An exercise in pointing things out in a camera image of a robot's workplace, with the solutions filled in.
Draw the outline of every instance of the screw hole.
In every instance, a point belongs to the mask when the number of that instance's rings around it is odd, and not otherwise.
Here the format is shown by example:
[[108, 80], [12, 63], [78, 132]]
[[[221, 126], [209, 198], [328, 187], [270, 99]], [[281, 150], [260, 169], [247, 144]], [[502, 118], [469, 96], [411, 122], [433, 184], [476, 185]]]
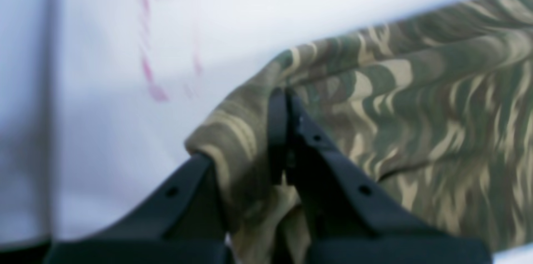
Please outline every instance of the screw hole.
[[179, 190], [177, 190], [177, 187], [174, 186], [174, 187], [170, 188], [169, 190], [167, 190], [166, 196], [168, 198], [175, 197], [177, 195], [178, 191]]
[[370, 196], [372, 194], [372, 190], [370, 188], [368, 188], [368, 186], [359, 186], [359, 192], [361, 192], [362, 194], [366, 195], [366, 196]]

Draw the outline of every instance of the white surface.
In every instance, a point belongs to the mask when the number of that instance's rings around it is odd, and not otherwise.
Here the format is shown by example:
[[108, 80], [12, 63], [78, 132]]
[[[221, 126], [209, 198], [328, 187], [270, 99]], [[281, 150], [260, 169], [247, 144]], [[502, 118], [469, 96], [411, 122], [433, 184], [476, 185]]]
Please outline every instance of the white surface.
[[62, 0], [55, 234], [86, 236], [131, 210], [187, 159], [208, 112], [284, 48], [455, 1]]
[[46, 239], [47, 0], [0, 0], [0, 249]]

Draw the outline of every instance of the camouflage cloth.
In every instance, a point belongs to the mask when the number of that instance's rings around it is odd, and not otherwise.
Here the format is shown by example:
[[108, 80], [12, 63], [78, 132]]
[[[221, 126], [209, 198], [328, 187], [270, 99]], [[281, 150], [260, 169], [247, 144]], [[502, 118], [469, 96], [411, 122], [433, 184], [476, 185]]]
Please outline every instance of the camouflage cloth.
[[405, 209], [495, 252], [533, 241], [532, 77], [533, 0], [469, 0], [282, 52], [186, 147], [217, 164], [243, 263], [269, 263], [276, 232], [295, 262], [310, 241], [295, 189], [269, 183], [277, 86]]

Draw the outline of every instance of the green camouflage pattern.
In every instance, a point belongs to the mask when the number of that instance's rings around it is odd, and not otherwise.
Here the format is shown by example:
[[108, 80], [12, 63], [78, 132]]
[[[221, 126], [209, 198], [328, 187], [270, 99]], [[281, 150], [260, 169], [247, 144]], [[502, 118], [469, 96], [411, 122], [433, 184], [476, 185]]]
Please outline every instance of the green camouflage pattern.
[[468, 0], [282, 52], [185, 145], [217, 164], [243, 263], [276, 236], [301, 263], [310, 241], [295, 189], [269, 182], [277, 86], [405, 209], [496, 252], [533, 241], [532, 77], [533, 0]]

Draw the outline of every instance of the camouflage fabric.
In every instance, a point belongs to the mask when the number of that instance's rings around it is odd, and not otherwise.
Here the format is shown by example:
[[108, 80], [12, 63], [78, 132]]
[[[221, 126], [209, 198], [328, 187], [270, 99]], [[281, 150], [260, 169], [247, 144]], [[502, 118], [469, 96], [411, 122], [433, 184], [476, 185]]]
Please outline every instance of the camouflage fabric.
[[270, 186], [267, 102], [293, 88], [354, 165], [428, 224], [493, 252], [533, 241], [533, 0], [468, 0], [282, 52], [188, 138], [217, 163], [243, 263], [309, 244]]

